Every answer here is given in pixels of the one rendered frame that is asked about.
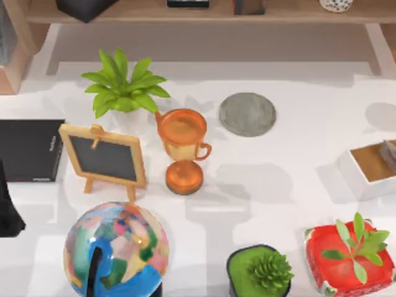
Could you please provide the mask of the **green plant in white pot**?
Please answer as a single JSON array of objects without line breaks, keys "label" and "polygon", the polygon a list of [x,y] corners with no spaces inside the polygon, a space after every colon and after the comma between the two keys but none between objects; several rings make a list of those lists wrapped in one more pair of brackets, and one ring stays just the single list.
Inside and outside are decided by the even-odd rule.
[{"label": "green plant in white pot", "polygon": [[125,52],[117,48],[114,55],[98,50],[102,69],[85,72],[81,77],[92,82],[85,93],[94,94],[93,113],[98,119],[111,114],[123,134],[139,136],[148,122],[148,115],[158,112],[154,97],[169,98],[160,86],[166,79],[150,69],[150,57],[138,60],[129,69]]}]

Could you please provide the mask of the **wooden framed blackboard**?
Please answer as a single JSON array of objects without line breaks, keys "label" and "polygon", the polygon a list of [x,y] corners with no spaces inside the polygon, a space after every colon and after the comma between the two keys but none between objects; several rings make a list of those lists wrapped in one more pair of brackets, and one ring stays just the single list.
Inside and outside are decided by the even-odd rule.
[{"label": "wooden framed blackboard", "polygon": [[59,135],[76,175],[85,178],[86,194],[98,180],[125,186],[129,202],[136,202],[136,189],[147,185],[137,137],[106,132],[99,124],[90,128],[62,124]]}]

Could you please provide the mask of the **grey round coaster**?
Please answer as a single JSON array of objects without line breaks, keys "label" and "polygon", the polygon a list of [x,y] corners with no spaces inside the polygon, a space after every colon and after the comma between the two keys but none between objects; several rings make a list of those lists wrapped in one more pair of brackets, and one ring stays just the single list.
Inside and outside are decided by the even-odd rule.
[{"label": "grey round coaster", "polygon": [[258,137],[273,128],[277,120],[277,110],[263,95],[240,92],[222,101],[218,118],[227,131],[237,136]]}]

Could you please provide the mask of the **colourful globe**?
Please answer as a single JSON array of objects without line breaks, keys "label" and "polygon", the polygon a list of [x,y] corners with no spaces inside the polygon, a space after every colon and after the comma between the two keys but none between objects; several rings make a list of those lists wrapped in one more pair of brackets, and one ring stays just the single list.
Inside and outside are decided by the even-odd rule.
[{"label": "colourful globe", "polygon": [[78,297],[163,297],[170,245],[158,219],[127,202],[85,212],[64,245],[64,270]]}]

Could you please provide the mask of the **white speckled pot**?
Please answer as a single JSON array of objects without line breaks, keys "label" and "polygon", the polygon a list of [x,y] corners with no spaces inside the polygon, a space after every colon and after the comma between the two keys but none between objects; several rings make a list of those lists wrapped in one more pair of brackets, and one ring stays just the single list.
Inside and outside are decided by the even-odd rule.
[{"label": "white speckled pot", "polygon": [[354,0],[318,0],[319,5],[328,12],[346,12]]}]

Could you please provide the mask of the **black book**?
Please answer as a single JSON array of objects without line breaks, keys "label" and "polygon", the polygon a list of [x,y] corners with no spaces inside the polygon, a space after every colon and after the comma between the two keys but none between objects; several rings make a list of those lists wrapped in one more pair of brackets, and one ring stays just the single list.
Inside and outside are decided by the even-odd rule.
[{"label": "black book", "polygon": [[0,119],[0,160],[9,182],[54,182],[63,119]]}]

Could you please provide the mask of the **black pot with green succulent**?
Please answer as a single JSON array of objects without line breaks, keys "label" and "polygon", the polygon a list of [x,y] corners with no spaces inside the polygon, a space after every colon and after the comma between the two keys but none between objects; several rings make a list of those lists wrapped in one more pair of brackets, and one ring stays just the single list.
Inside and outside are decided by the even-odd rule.
[{"label": "black pot with green succulent", "polygon": [[265,244],[234,251],[226,272],[229,297],[287,297],[294,277],[286,256]]}]

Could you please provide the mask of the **wooden shelf unit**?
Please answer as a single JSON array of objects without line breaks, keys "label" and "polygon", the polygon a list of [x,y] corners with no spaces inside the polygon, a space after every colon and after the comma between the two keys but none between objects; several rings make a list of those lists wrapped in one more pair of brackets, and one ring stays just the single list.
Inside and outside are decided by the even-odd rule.
[{"label": "wooden shelf unit", "polygon": [[[3,0],[17,34],[17,47],[7,66],[0,66],[0,93],[19,91],[29,62],[45,41],[52,23],[76,22],[55,0]],[[327,12],[319,0],[262,0],[262,15],[235,14],[237,0],[210,0],[207,9],[169,8],[166,0],[118,0],[95,22],[280,22],[380,24],[396,60],[396,0],[354,0],[346,12]]]}]

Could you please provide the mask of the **red pot with green plant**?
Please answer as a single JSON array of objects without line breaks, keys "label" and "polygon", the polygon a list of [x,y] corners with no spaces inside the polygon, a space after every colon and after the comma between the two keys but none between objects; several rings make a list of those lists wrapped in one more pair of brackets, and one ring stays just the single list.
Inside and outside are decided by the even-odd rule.
[{"label": "red pot with green plant", "polygon": [[387,251],[390,232],[378,230],[356,212],[304,234],[312,277],[323,297],[362,297],[396,283],[396,265]]}]

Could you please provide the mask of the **white square planter with soil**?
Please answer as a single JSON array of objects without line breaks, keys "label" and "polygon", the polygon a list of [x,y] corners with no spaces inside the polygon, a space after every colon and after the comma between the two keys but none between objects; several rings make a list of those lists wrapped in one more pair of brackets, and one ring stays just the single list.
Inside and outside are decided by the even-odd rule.
[{"label": "white square planter with soil", "polygon": [[384,142],[344,151],[336,164],[346,185],[358,200],[396,194],[396,173],[381,152]]}]

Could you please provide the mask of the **copper trophy cup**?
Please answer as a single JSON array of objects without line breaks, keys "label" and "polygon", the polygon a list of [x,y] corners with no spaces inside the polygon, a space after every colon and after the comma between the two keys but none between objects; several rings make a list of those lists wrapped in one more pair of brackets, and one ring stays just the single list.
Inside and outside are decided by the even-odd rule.
[{"label": "copper trophy cup", "polygon": [[182,196],[197,192],[204,174],[196,162],[205,160],[212,152],[212,146],[204,142],[205,118],[194,110],[179,108],[165,114],[156,112],[155,120],[165,152],[173,160],[165,173],[168,189]]}]

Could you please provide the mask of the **black and white flat box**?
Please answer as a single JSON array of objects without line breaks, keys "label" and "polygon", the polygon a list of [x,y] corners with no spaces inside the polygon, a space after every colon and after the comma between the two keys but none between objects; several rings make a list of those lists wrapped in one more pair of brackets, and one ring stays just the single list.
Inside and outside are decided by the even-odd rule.
[{"label": "black and white flat box", "polygon": [[207,9],[210,7],[210,0],[166,0],[166,5],[170,8]]}]

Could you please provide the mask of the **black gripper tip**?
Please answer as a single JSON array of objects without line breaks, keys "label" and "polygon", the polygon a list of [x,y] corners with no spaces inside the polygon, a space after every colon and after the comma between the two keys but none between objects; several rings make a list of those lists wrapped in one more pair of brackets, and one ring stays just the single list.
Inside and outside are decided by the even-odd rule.
[{"label": "black gripper tip", "polygon": [[15,238],[26,227],[9,194],[6,175],[0,159],[0,238]]}]

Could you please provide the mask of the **dark book with red spine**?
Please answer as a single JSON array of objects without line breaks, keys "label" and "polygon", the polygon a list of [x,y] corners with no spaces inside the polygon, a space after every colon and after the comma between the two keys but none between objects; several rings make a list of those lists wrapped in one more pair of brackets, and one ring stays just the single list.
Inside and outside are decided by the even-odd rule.
[{"label": "dark book with red spine", "polygon": [[234,15],[264,15],[265,0],[233,0]]}]

